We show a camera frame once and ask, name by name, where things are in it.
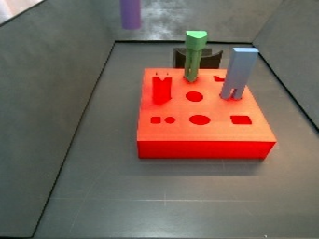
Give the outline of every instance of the hole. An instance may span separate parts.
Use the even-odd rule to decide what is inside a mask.
[[[160,123],[160,117],[159,116],[152,117],[151,123]]]
[[[207,116],[194,115],[190,118],[190,121],[196,125],[204,125],[204,124],[208,124],[211,122],[211,119]]]
[[[167,123],[175,123],[175,118],[174,118],[174,117],[167,117],[167,118],[164,119],[164,121],[166,121]]]
[[[220,78],[218,76],[214,76],[216,82],[224,82],[224,78]]]
[[[188,101],[192,101],[192,102],[199,102],[203,100],[203,95],[196,92],[196,91],[190,91],[187,94],[186,94],[186,98]]]
[[[234,124],[252,124],[250,116],[231,116]]]

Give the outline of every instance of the red block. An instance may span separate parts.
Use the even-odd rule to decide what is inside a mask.
[[[160,105],[167,103],[171,99],[171,88],[172,88],[172,79],[166,77],[152,77],[152,87],[154,87],[154,103]]]
[[[154,77],[172,78],[171,100],[156,104]],[[183,69],[146,69],[138,148],[142,159],[264,159],[276,142],[252,93],[242,100],[219,97],[226,69],[199,69],[198,81]]]

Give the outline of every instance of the gray floor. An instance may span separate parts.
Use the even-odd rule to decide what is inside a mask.
[[[278,138],[267,160],[139,160],[143,68],[170,67],[178,46],[114,48],[37,238],[319,236],[318,132],[260,60],[250,87]],[[222,67],[234,46],[212,45]]]

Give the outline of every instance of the purple object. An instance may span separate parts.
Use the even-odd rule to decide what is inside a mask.
[[[122,0],[122,28],[140,28],[140,0]]]

